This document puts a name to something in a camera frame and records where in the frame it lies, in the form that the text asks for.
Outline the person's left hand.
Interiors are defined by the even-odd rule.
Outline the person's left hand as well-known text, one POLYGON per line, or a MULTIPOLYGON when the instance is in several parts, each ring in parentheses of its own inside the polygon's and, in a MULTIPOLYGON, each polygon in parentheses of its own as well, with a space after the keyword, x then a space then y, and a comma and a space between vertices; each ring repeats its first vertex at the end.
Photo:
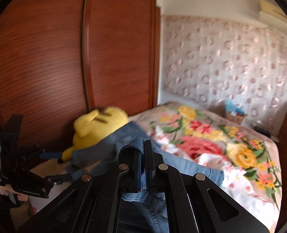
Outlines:
POLYGON ((17 195, 18 200, 22 202, 26 202, 29 199, 28 195, 14 191, 9 184, 6 184, 5 186, 0 186, 0 195, 8 195, 9 193, 17 195))

